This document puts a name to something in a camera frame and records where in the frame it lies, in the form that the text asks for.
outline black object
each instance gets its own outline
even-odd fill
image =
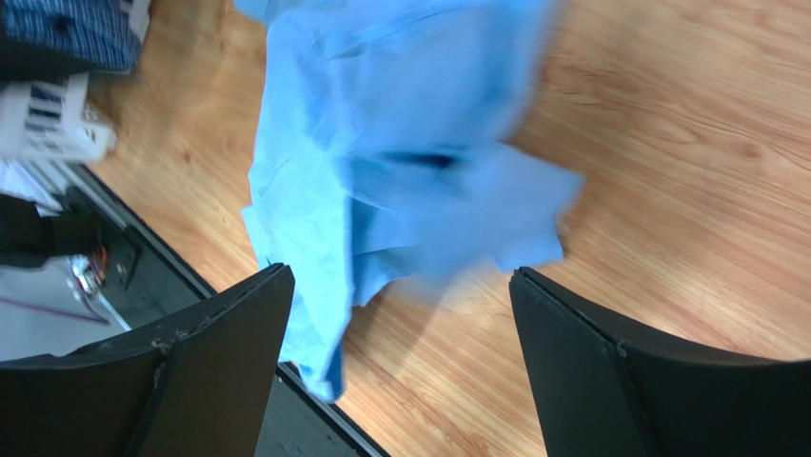
[[[5,30],[6,9],[5,0],[0,0],[0,82],[49,80],[103,70],[97,63],[66,52],[11,39]],[[73,20],[67,16],[52,18],[51,28],[57,34],[67,35],[72,27]]]
[[[36,203],[0,193],[0,265],[40,268],[50,257],[91,255],[100,247],[95,216],[42,217]]]
[[[112,265],[108,268],[103,292],[132,327],[140,327],[217,293],[86,167],[50,162],[28,164],[27,170],[46,189],[64,196],[57,196],[63,207],[101,215],[102,234]],[[107,230],[107,224],[117,226],[119,231]],[[116,287],[119,282],[115,279],[117,268],[112,259],[126,256],[116,253],[119,249],[115,237],[122,243],[132,243],[135,252],[134,271],[130,270],[126,288]],[[326,404],[307,392],[296,367],[283,363],[276,367],[255,455],[384,457],[388,454],[337,405]]]
[[[530,268],[510,296],[550,456],[811,456],[811,361],[690,342]]]
[[[68,356],[0,363],[0,454],[252,456],[292,293],[274,265]]]

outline light wood laminate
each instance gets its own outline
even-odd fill
[[[140,70],[92,97],[120,134],[93,171],[218,289],[256,269],[264,47],[227,0],[155,0]],[[538,88],[515,144],[587,177],[544,274],[691,340],[811,357],[811,4],[572,0]],[[393,455],[542,455],[507,279],[357,310],[340,406]]]

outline wood grain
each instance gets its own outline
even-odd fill
[[[256,264],[242,226],[263,29],[220,0],[156,0],[141,69],[99,84],[119,148],[93,170],[216,288]],[[572,0],[515,144],[587,177],[568,288],[714,347],[811,357],[811,4]],[[439,306],[355,312],[340,406],[393,455],[543,455],[507,276]]]

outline blue fabric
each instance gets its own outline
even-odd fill
[[[92,62],[103,70],[132,69],[141,41],[117,0],[5,0],[7,36]]]
[[[333,401],[350,309],[388,282],[563,258],[556,217],[581,176],[501,143],[555,2],[246,1],[268,29],[243,215],[260,267],[296,277],[282,360]]]

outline blue striped cloth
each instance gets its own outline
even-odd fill
[[[141,41],[117,0],[6,0],[9,39],[57,50],[99,70],[127,71],[138,62]]]

